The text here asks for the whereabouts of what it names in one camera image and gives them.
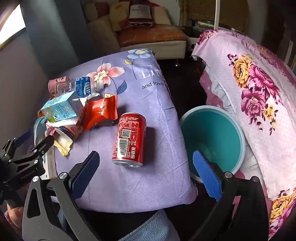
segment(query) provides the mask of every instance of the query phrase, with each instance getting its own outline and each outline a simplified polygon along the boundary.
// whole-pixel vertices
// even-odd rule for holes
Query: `pink floral blanket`
[[[250,38],[223,30],[205,31],[192,55],[213,70],[257,159],[274,200],[272,237],[296,201],[295,75]]]

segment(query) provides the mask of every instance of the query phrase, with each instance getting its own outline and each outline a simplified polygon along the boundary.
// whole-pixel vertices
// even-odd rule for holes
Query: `dark floor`
[[[179,61],[160,60],[158,64],[168,85],[179,119],[190,109],[205,105],[206,93],[199,83],[202,71],[198,62],[187,56]]]

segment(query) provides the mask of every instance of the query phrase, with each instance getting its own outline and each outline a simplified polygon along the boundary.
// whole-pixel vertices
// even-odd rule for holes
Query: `red soda can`
[[[112,161],[121,166],[143,165],[146,119],[138,113],[124,113],[118,123]]]

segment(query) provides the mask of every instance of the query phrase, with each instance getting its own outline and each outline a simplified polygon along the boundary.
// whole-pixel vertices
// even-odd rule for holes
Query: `teal bucket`
[[[180,126],[192,178],[202,182],[192,162],[196,150],[217,163],[222,171],[238,171],[245,153],[244,134],[225,110],[210,105],[195,107],[182,116]]]

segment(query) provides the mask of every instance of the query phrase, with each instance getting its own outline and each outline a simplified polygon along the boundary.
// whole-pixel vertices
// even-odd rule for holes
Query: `white pole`
[[[214,29],[218,29],[220,18],[220,0],[216,0]]]

